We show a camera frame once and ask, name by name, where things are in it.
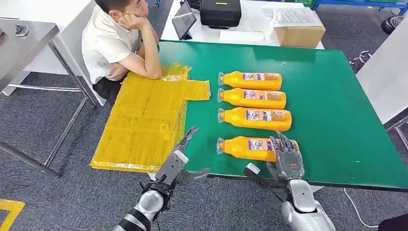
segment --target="green table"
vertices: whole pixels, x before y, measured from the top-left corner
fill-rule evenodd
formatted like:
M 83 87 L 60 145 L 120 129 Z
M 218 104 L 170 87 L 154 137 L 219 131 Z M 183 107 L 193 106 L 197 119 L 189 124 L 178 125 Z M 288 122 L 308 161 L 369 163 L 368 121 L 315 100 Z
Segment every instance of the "green table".
M 192 67 L 190 79 L 210 80 L 209 101 L 188 102 L 186 130 L 197 126 L 186 155 L 187 170 L 244 177 L 252 162 L 271 177 L 265 162 L 216 153 L 218 137 L 269 137 L 268 130 L 217 123 L 219 72 L 278 72 L 293 123 L 284 134 L 298 141 L 311 185 L 408 192 L 408 171 L 341 51 L 198 42 L 160 42 L 162 64 Z

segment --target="black case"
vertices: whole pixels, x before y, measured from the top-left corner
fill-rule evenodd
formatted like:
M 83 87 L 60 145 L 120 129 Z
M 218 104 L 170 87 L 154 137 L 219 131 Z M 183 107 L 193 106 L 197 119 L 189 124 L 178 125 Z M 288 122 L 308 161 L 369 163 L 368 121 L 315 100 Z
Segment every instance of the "black case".
M 202 0 L 201 24 L 211 28 L 238 26 L 241 20 L 240 0 Z

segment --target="orange bottle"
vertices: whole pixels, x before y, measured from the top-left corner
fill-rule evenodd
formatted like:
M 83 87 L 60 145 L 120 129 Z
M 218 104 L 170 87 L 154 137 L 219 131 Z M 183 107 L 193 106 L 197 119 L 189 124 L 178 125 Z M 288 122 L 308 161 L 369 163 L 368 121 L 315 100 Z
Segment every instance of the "orange bottle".
M 275 147 L 271 138 L 253 138 L 238 136 L 230 140 L 217 140 L 217 153 L 228 153 L 236 158 L 263 160 L 276 162 Z M 299 146 L 297 142 L 291 140 L 297 150 Z
M 218 74 L 219 85 L 230 85 L 233 88 L 254 90 L 279 90 L 282 76 L 278 73 L 242 73 L 234 71 L 229 74 Z
M 281 91 L 247 90 L 234 88 L 218 89 L 218 102 L 229 102 L 235 106 L 283 109 L 286 104 L 286 94 Z
M 227 122 L 236 127 L 287 131 L 292 124 L 289 111 L 236 107 L 224 111 L 218 109 L 218 123 Z

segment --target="robotic arm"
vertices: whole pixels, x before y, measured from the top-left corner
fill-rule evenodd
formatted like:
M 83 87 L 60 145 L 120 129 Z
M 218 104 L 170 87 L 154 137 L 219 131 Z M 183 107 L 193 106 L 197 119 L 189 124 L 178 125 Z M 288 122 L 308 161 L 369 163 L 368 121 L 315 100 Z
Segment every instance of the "robotic arm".
M 205 178 L 210 173 L 209 168 L 201 172 L 189 172 L 184 169 L 189 160 L 184 155 L 185 149 L 197 130 L 196 127 L 190 128 L 156 173 L 156 180 L 142 185 L 143 191 L 139 202 L 114 227 L 114 231 L 149 231 L 159 214 L 170 209 L 170 199 L 177 184 L 189 184 Z
M 335 231 L 335 227 L 314 199 L 309 184 L 302 180 L 305 174 L 302 155 L 297 143 L 282 133 L 271 137 L 276 151 L 276 163 L 267 162 L 275 181 L 286 186 L 287 198 L 282 202 L 281 213 L 292 231 Z M 260 169 L 250 163 L 244 174 L 262 188 L 270 187 L 270 181 L 259 175 Z

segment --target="cardboard box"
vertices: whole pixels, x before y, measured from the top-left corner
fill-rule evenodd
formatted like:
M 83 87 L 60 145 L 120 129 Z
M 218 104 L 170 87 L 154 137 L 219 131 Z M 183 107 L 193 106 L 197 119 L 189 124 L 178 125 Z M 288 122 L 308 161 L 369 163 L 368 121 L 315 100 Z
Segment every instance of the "cardboard box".
M 279 44 L 286 47 L 316 48 L 326 29 L 316 12 L 311 11 L 311 14 L 315 17 L 313 23 L 302 23 L 301 20 L 294 19 L 296 22 L 292 25 L 287 21 L 284 26 L 276 24 L 274 29 Z

